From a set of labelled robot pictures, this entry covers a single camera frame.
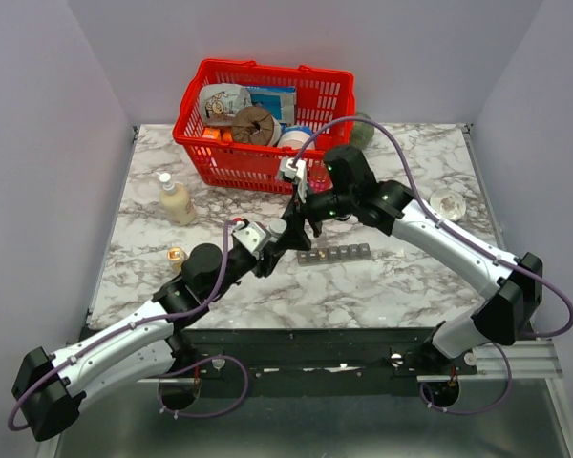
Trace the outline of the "grey weekly pill organizer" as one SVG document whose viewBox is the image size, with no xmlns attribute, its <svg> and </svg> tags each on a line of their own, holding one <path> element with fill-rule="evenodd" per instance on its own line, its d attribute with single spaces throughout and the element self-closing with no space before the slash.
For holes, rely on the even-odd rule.
<svg viewBox="0 0 573 458">
<path fill-rule="evenodd" d="M 367 243 L 335 245 L 298 251 L 296 260 L 299 265 L 320 265 L 343 263 L 371 258 L 371 248 Z"/>
</svg>

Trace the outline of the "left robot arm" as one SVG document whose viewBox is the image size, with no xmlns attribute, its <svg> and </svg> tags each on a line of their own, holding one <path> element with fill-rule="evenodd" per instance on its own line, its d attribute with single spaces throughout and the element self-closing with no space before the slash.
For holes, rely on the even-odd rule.
<svg viewBox="0 0 573 458">
<path fill-rule="evenodd" d="M 147 376 L 185 375 L 193 355 L 175 343 L 176 335 L 246 274 L 271 275 L 284 254 L 273 242 L 257 254 L 240 242 L 231 245 L 227 251 L 212 243 L 195 247 L 175 278 L 138 310 L 94 336 L 54 352 L 43 347 L 28 352 L 11 389 L 15 405 L 9 430 L 28 429 L 35 441 L 43 442 L 69 428 L 84 403 L 104 390 Z"/>
</svg>

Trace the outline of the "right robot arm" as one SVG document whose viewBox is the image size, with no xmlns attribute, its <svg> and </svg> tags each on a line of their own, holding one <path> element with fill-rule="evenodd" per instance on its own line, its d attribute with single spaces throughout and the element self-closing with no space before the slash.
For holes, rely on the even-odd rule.
<svg viewBox="0 0 573 458">
<path fill-rule="evenodd" d="M 293 215 L 315 232 L 325 220 L 355 216 L 423 250 L 460 275 L 483 298 L 481 305 L 438 324 L 418 351 L 422 366 L 439 374 L 466 350 L 484 344 L 514 344 L 541 302 L 542 262 L 528 253 L 517 257 L 441 219 L 413 188 L 375 178 L 364 154 L 351 146 L 329 150 L 324 165 L 332 186 L 308 188 L 302 159 L 282 159 L 278 178 L 292 184 Z"/>
</svg>

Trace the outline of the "white pill bottle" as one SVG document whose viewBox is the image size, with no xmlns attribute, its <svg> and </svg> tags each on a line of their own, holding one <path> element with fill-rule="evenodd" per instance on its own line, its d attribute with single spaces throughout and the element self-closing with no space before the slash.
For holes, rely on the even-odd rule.
<svg viewBox="0 0 573 458">
<path fill-rule="evenodd" d="M 281 218 L 272 219 L 266 231 L 269 233 L 269 242 L 276 245 L 287 231 L 287 222 Z"/>
</svg>

